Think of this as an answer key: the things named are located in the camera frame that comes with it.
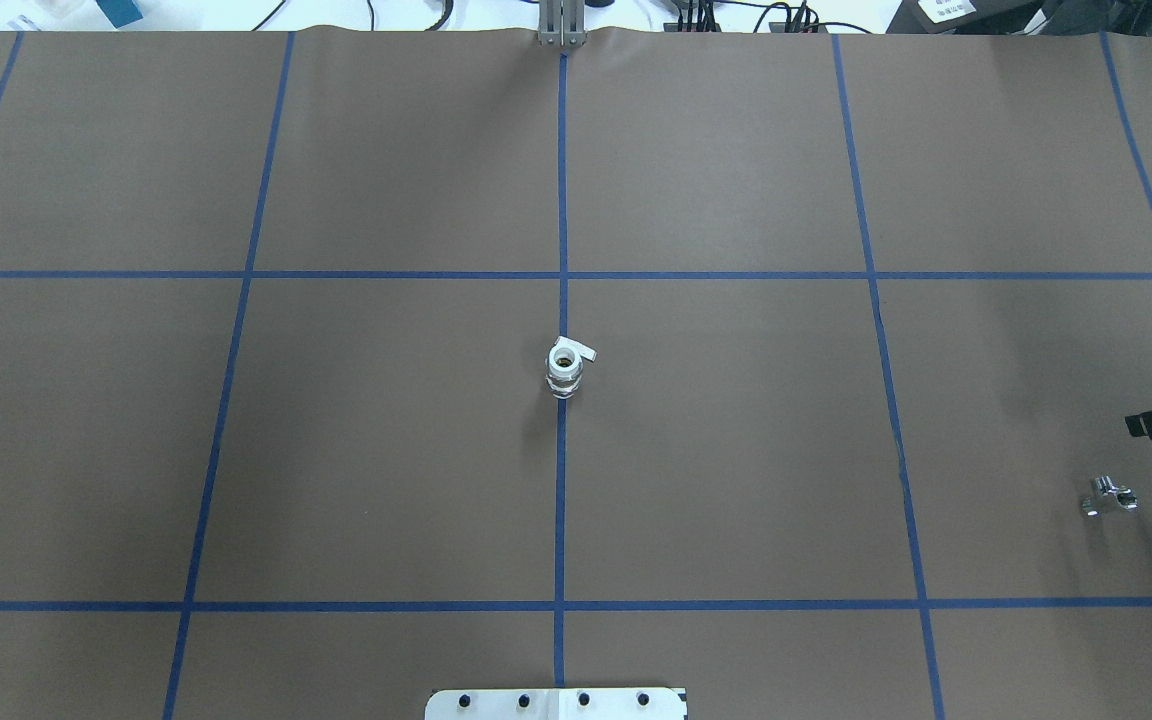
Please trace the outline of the chrome metal pipe fitting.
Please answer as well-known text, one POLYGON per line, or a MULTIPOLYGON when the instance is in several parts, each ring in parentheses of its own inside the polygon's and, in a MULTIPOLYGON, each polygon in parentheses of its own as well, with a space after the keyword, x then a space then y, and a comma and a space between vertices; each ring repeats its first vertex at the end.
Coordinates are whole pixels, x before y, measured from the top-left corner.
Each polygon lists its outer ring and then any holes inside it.
POLYGON ((1089 480, 1089 487, 1091 487, 1091 492, 1082 497, 1082 501, 1079 501, 1079 510, 1087 518, 1097 518, 1097 516, 1111 510, 1135 511, 1139 507, 1139 500, 1134 488, 1120 486, 1117 482, 1106 477, 1106 475, 1089 480))

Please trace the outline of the white PPR valve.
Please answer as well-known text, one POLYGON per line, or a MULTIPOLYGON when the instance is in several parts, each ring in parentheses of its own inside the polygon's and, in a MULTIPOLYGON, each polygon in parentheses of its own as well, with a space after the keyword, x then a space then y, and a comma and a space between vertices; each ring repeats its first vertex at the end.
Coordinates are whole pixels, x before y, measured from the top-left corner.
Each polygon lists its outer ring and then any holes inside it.
POLYGON ((550 347, 545 363, 545 381, 552 396, 558 400, 573 397, 579 389, 585 366, 594 363, 596 355, 598 353, 593 347, 571 338, 558 336, 556 342, 550 347))

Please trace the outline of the teal box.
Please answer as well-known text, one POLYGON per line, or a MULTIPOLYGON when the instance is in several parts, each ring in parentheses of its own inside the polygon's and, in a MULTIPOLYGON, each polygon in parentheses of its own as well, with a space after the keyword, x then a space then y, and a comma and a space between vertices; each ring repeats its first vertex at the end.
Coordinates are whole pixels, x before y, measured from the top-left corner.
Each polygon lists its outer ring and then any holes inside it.
POLYGON ((145 10, 137 0, 96 0, 94 3, 114 29, 132 26, 145 18, 145 10))

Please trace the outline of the aluminium post bracket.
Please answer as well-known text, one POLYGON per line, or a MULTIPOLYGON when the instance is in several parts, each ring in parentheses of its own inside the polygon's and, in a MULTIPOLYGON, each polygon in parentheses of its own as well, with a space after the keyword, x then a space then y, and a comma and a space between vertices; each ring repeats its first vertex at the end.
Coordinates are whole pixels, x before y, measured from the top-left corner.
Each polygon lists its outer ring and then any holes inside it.
POLYGON ((540 0, 538 6, 538 44, 552 50, 576 50, 585 45, 586 3, 582 0, 540 0))

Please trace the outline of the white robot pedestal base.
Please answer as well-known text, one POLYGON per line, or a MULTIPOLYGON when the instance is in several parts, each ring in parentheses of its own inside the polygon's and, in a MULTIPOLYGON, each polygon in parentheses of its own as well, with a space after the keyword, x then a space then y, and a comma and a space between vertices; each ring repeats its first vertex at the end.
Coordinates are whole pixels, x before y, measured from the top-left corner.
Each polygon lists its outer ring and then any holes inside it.
POLYGON ((684 689, 668 687, 445 689, 425 719, 687 719, 684 689))

